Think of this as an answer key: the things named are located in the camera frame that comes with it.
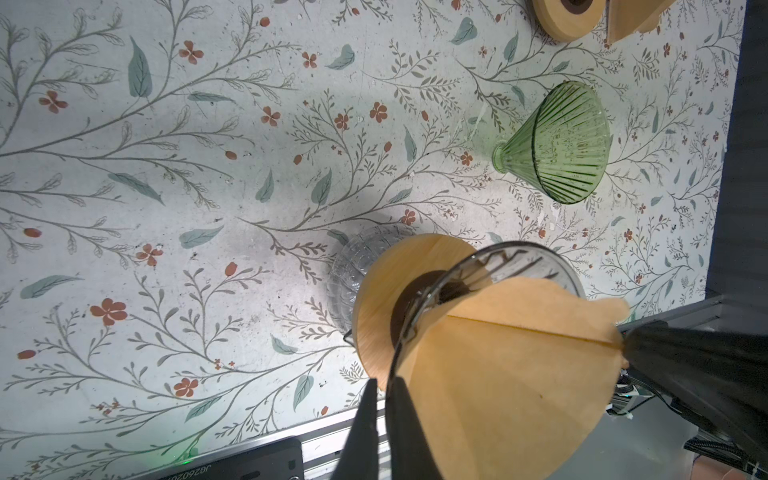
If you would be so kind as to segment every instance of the wooden stand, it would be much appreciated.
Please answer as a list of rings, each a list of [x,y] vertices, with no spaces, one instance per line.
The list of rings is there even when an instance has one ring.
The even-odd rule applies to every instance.
[[[386,390],[410,301],[475,251],[463,240],[426,233],[400,240],[371,266],[357,293],[352,334],[362,367],[380,389]]]

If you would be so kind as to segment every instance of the dark gray wall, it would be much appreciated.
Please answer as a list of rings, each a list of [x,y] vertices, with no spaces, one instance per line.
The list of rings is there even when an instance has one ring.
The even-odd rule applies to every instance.
[[[718,329],[768,334],[768,2],[750,0],[707,288]]]

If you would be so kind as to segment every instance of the red flower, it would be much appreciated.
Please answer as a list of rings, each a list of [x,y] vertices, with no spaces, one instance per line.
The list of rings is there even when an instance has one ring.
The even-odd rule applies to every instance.
[[[347,122],[349,121],[349,115],[339,114],[339,116],[336,117],[333,121],[336,122],[336,128],[340,130],[349,130],[349,127],[347,127]]]
[[[404,223],[405,225],[410,225],[415,221],[416,221],[416,212],[408,210],[406,208],[406,214],[400,217],[400,223]]]
[[[176,390],[176,396],[187,396],[191,397],[194,392],[192,389],[197,387],[197,380],[190,380],[188,378],[181,379],[181,382],[174,385],[174,390]]]
[[[472,155],[469,154],[469,152],[464,152],[464,154],[460,157],[462,159],[462,164],[469,165],[472,163]]]
[[[142,248],[143,252],[139,252],[136,254],[136,258],[139,260],[146,260],[147,265],[149,266],[155,266],[157,265],[157,260],[155,260],[155,257],[159,257],[163,254],[163,250],[158,250],[157,248],[153,249],[152,246],[147,243]]]
[[[114,325],[115,320],[125,320],[128,318],[128,314],[124,311],[125,303],[113,302],[111,298],[105,298],[101,302],[101,308],[98,306],[91,306],[91,315],[100,316],[101,321],[104,322],[104,326]]]
[[[304,68],[317,68],[317,63],[315,63],[315,60],[317,60],[317,55],[312,54],[312,56],[310,56],[310,54],[304,52],[301,54],[301,56],[306,59],[304,61]]]
[[[386,106],[376,102],[373,104],[373,110],[371,110],[371,118],[375,118],[376,121],[382,123],[382,120],[386,118]]]
[[[57,114],[59,108],[66,108],[69,106],[69,104],[65,101],[56,100],[56,97],[58,97],[58,92],[48,90],[45,92],[45,94],[48,96],[48,98],[39,98],[38,102],[40,102],[40,105],[49,105],[48,110],[51,113]]]
[[[276,111],[275,113],[272,113],[272,109],[269,107],[264,107],[264,115],[261,118],[261,123],[265,124],[266,122],[270,122],[270,125],[273,127],[277,126],[277,121],[280,119],[280,112]]]
[[[203,51],[195,50],[194,43],[192,43],[191,40],[184,40],[184,46],[187,47],[187,50],[184,50],[183,48],[179,50],[179,56],[187,58],[192,65],[197,65],[197,59],[202,58],[204,55]]]

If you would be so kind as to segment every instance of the table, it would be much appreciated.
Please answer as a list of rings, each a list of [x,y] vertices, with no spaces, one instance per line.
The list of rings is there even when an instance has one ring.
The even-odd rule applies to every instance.
[[[617,45],[522,0],[7,8],[4,471],[125,476],[354,406],[324,279],[374,224],[543,243],[631,319],[701,300],[744,4]],[[573,206],[488,161],[564,80],[613,134]]]

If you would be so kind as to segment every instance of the floral pattern surface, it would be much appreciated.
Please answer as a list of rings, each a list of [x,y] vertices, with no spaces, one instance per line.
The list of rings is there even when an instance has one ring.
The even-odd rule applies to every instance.
[[[0,464],[124,478],[356,405],[349,236],[530,240],[630,319],[703,299],[744,0],[616,45],[523,0],[74,0],[0,16]],[[549,89],[611,123],[585,202],[489,156]]]

